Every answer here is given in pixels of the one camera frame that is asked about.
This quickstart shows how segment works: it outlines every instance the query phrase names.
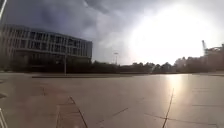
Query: dark cloud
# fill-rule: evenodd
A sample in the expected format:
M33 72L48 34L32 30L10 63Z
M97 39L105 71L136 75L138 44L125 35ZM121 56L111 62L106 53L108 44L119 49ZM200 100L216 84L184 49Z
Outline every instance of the dark cloud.
M223 25L221 0L8 0L2 22L92 40L93 59L112 62L119 52L120 62L130 63L127 40L133 26L145 12L156 14L175 2L192 4Z

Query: paved plaza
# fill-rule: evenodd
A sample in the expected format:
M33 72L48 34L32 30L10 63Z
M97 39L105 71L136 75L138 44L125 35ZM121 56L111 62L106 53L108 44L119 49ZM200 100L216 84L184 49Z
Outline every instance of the paved plaza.
M8 128L224 128L224 77L0 73Z

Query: modern building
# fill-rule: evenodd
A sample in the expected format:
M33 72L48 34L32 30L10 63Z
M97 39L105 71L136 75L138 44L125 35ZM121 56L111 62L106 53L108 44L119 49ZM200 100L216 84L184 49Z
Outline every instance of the modern building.
M50 60L55 63L64 60L89 62L91 58L91 41L25 26L0 26L0 61L4 66L10 62L44 66L40 61Z

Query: sunlight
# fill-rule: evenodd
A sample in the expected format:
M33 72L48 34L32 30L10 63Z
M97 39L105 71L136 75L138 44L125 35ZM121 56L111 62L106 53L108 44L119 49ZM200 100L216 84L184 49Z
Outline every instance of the sunlight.
M201 56L201 40L213 40L214 27L186 5L172 5L156 15L144 14L130 36L133 61L173 63L183 56Z

